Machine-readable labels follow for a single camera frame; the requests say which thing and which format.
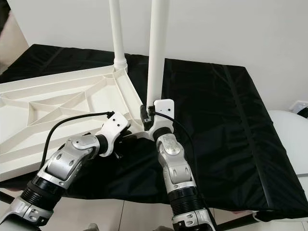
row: electrical outlet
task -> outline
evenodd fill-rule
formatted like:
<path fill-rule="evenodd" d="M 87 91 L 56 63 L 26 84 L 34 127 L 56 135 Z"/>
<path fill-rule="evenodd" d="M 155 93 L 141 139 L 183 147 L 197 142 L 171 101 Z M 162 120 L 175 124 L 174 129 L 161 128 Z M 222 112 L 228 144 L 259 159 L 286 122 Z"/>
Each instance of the electrical outlet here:
<path fill-rule="evenodd" d="M 301 111 L 305 107 L 308 107 L 308 102 L 298 100 L 294 104 L 292 104 L 292 106 L 289 108 L 289 110 L 292 111 L 293 113 L 297 114 L 299 111 Z"/>

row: black wire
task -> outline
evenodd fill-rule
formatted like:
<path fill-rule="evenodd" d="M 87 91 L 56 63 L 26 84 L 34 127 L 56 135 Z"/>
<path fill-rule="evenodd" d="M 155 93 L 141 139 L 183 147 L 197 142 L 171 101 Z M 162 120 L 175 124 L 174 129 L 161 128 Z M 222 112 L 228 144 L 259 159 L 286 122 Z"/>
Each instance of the black wire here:
<path fill-rule="evenodd" d="M 46 156 L 47 156 L 47 151 L 48 151 L 48 145 L 52 136 L 52 133 L 56 130 L 57 127 L 59 127 L 61 124 L 67 122 L 67 121 L 71 121 L 74 119 L 80 119 L 80 118 L 85 118 L 85 117 L 91 117 L 91 116 L 102 116 L 102 115 L 108 115 L 111 116 L 113 114 L 113 112 L 101 112 L 101 113 L 92 113 L 92 114 L 84 114 L 84 115 L 77 115 L 77 116 L 73 116 L 67 119 L 64 119 L 62 121 L 60 121 L 59 123 L 57 123 L 55 126 L 52 127 L 52 129 L 50 130 L 46 142 L 45 142 L 45 146 L 44 146 L 44 151 L 43 151 L 43 156 L 42 156 L 42 161 L 40 163 L 39 166 L 39 170 L 44 166 L 45 161 L 46 161 Z"/>

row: white tube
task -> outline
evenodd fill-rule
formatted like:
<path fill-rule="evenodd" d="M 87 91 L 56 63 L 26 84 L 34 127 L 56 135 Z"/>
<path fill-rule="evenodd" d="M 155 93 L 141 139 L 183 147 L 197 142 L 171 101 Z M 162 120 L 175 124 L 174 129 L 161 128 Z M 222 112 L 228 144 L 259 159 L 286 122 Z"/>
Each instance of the white tube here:
<path fill-rule="evenodd" d="M 127 71 L 127 62 L 124 56 L 119 0 L 109 0 L 109 8 L 110 8 L 112 37 L 114 41 L 114 50 L 115 50 L 114 67 L 116 70 L 126 69 Z"/>
<path fill-rule="evenodd" d="M 162 96 L 169 0 L 152 0 L 147 108 Z"/>

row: tiled floor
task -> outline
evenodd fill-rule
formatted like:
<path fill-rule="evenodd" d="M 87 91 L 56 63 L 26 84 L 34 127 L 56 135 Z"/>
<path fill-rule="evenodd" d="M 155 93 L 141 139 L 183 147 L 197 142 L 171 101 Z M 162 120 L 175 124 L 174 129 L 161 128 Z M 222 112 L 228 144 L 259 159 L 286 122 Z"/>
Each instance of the tiled floor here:
<path fill-rule="evenodd" d="M 20 192 L 9 192 L 17 196 Z M 8 207 L 0 202 L 0 214 Z M 249 212 L 233 214 L 211 209 L 217 224 L 245 216 Z M 90 223 L 97 223 L 100 231 L 153 231 L 163 225 L 172 228 L 172 211 L 163 204 L 139 204 L 120 200 L 78 200 L 62 198 L 54 215 L 42 231 L 82 231 Z M 307 222 L 268 222 L 236 228 L 231 231 L 308 231 Z"/>

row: black padded mat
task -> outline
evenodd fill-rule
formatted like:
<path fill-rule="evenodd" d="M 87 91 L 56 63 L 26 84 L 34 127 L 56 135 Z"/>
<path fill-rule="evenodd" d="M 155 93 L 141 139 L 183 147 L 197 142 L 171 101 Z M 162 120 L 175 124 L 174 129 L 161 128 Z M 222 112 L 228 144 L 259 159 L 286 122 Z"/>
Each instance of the black padded mat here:
<path fill-rule="evenodd" d="M 108 51 L 31 46 L 0 82 L 113 64 Z M 126 54 L 128 76 L 146 103 L 148 57 Z M 210 207 L 264 211 L 261 219 L 308 217 L 308 202 L 266 108 L 244 67 L 166 59 L 163 98 L 192 136 L 201 191 Z M 192 165 L 191 147 L 175 125 Z M 168 203 L 154 143 L 140 139 L 85 167 L 66 196 Z M 24 188 L 34 173 L 0 182 Z"/>

